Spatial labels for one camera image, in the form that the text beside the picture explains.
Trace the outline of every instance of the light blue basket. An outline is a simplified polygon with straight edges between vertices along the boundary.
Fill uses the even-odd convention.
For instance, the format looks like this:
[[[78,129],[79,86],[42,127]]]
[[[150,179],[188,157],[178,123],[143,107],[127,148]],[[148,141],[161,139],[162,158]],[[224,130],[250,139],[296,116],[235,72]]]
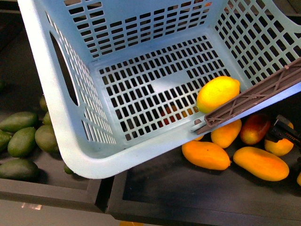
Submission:
[[[196,97],[211,79],[231,76],[244,91],[301,56],[301,27],[272,0],[20,0],[19,6],[61,155],[87,178],[116,175],[196,138],[191,128],[204,116]],[[233,120],[300,90],[297,84]]]

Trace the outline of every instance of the brown plastic bar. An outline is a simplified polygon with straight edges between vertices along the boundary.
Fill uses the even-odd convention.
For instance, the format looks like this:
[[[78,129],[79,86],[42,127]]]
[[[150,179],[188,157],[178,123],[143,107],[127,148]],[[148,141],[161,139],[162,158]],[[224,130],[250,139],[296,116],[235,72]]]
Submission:
[[[299,82],[301,82],[301,57],[206,114],[204,117],[206,125],[198,129],[197,134],[230,120]],[[200,122],[201,120],[195,120],[196,125]]]

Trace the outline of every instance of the basket grid bottom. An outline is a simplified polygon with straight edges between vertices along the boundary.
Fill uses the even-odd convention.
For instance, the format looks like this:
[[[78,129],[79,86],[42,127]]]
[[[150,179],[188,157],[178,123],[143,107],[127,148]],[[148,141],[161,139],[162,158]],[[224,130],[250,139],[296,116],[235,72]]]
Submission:
[[[166,131],[195,114],[201,87],[230,75],[205,35],[100,68],[99,73],[127,141]]]

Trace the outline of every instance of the basket handle hole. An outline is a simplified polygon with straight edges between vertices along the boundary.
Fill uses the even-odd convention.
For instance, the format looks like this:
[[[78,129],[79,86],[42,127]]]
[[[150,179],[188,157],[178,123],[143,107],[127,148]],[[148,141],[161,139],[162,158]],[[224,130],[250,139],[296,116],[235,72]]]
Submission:
[[[68,66],[65,62],[65,59],[63,57],[60,46],[57,43],[55,37],[53,36],[53,34],[51,32],[50,32],[50,37],[51,37],[53,47],[55,49],[57,60],[58,60],[58,62],[60,64],[60,67],[61,67],[61,71],[62,71],[62,74],[63,74],[63,77],[64,77],[64,81],[65,81],[69,96],[70,96],[71,100],[75,103],[75,105],[78,106],[79,104],[78,104],[77,96],[76,96],[76,93],[75,93],[74,84],[72,82],[71,75],[69,73]]]

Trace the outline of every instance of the display bin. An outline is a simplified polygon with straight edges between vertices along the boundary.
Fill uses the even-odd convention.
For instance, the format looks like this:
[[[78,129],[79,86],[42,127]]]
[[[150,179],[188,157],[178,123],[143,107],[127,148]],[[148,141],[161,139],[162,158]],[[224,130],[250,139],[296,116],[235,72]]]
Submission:
[[[194,131],[205,124],[195,126],[204,118],[196,96],[213,78],[231,76],[243,93],[301,56],[301,26],[272,0],[20,0],[19,6],[61,155],[87,178],[116,175],[199,136]],[[199,131],[300,91],[294,81]]]

